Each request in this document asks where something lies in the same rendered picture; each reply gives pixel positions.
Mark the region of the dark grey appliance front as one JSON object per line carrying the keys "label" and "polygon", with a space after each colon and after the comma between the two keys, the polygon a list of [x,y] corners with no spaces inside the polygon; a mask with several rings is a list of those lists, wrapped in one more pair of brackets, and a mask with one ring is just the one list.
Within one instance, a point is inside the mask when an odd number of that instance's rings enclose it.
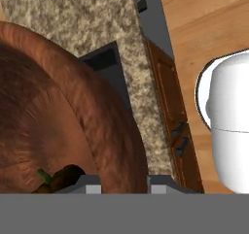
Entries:
{"label": "dark grey appliance front", "polygon": [[174,57],[161,0],[146,0],[147,10],[139,13],[142,30],[147,39],[154,42],[171,58]]}

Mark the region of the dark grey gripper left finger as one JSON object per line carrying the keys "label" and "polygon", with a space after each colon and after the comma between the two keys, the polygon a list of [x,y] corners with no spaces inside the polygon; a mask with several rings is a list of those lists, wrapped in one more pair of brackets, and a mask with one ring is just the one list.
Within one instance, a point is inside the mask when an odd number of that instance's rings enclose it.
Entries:
{"label": "dark grey gripper left finger", "polygon": [[83,175],[77,180],[75,184],[60,190],[58,193],[100,194],[100,180],[95,175]]}

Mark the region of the brown wooden cupboard door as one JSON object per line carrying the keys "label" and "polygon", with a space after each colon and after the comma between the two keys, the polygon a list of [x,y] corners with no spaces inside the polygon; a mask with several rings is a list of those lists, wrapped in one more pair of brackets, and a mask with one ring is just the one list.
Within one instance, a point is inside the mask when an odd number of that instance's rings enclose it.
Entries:
{"label": "brown wooden cupboard door", "polygon": [[172,137],[171,130],[177,128],[180,122],[188,120],[175,63],[152,41],[147,40],[146,45],[151,59],[166,134],[169,143],[173,144],[180,134]]}
{"label": "brown wooden cupboard door", "polygon": [[[175,153],[175,150],[182,146],[184,137],[189,138],[189,143],[187,144],[183,154],[179,156]],[[173,146],[173,154],[180,185],[182,187],[197,190],[198,193],[203,193],[204,189],[196,161],[195,147],[192,141],[191,133],[188,129],[183,131],[176,140]]]}

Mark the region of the dark grey sink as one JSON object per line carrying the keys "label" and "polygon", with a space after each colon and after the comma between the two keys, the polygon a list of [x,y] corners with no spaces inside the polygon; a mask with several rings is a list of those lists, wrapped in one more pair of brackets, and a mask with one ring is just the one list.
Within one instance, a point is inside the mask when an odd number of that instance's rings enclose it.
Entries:
{"label": "dark grey sink", "polygon": [[111,42],[81,56],[79,60],[82,63],[86,63],[93,71],[97,72],[102,79],[107,80],[119,93],[125,106],[129,110],[131,109],[117,42]]}

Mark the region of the brown wooden bowl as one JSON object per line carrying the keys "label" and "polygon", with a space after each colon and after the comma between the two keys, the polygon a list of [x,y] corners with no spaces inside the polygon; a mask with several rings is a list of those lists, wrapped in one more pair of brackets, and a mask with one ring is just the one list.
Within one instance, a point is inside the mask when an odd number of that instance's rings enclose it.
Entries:
{"label": "brown wooden bowl", "polygon": [[131,110],[78,58],[0,21],[0,193],[30,193],[38,170],[74,164],[104,193],[144,193],[148,165]]}

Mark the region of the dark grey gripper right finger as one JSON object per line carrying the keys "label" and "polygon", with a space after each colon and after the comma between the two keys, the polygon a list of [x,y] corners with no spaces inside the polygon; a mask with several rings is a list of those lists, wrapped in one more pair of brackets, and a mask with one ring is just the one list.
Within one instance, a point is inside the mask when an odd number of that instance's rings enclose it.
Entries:
{"label": "dark grey gripper right finger", "polygon": [[150,175],[148,177],[148,192],[151,194],[198,194],[197,190],[177,184],[170,175]]}

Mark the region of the brown vegetable with green stem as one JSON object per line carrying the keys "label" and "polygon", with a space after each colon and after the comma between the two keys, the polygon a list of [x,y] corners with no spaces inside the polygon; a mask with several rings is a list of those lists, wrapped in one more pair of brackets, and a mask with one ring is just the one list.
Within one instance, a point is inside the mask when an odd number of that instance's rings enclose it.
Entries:
{"label": "brown vegetable with green stem", "polygon": [[85,171],[75,164],[69,164],[52,176],[43,169],[37,171],[43,183],[34,190],[34,193],[55,193],[75,184],[85,174]]}

